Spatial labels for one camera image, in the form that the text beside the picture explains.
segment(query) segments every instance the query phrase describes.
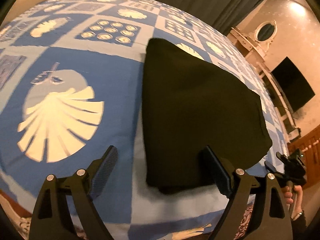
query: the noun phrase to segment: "bed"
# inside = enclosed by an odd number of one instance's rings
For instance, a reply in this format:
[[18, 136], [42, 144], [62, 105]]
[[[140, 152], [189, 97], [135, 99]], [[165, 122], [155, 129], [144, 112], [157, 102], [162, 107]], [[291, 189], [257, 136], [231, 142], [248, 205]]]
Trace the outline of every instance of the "bed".
[[[70, 176], [114, 145], [119, 159], [94, 205], [115, 240], [178, 240], [214, 229], [228, 203], [215, 185], [163, 195], [145, 181], [140, 105], [151, 37], [260, 95], [273, 146], [247, 172], [265, 176], [265, 160], [283, 171], [275, 153], [288, 151], [272, 101], [221, 33], [154, 0], [47, 0], [0, 30], [0, 189], [32, 212], [48, 174]], [[72, 201], [69, 208], [81, 227]]]

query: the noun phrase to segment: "folded black shirt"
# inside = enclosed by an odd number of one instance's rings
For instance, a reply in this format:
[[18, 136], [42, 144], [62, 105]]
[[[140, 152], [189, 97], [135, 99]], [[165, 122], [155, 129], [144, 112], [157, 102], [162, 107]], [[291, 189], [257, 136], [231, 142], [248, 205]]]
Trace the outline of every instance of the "folded black shirt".
[[207, 145], [243, 170], [272, 146], [258, 94], [164, 39], [147, 46], [142, 124], [147, 184], [165, 193], [214, 182], [198, 157]]

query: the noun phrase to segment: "wooden door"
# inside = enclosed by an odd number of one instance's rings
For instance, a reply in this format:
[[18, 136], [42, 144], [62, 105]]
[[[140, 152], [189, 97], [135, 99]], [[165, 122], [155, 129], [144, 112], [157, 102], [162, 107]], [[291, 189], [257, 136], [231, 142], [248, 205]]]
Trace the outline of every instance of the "wooden door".
[[302, 161], [307, 168], [307, 184], [304, 188], [311, 187], [320, 181], [320, 126], [306, 136], [288, 145], [289, 153], [300, 149]]

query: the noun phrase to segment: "bracelet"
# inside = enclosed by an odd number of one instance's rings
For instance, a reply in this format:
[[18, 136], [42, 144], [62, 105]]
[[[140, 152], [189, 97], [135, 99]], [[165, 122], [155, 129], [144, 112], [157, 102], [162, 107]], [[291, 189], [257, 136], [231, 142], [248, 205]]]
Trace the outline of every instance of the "bracelet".
[[297, 220], [302, 214], [303, 214], [303, 211], [300, 212], [298, 215], [296, 215], [292, 220], [293, 221]]

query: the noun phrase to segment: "television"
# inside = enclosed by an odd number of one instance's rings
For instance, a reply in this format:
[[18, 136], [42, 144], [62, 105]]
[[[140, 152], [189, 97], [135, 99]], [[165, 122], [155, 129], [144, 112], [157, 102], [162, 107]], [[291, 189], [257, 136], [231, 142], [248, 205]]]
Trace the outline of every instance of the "television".
[[315, 96], [308, 81], [288, 57], [271, 73], [284, 92], [293, 112]]

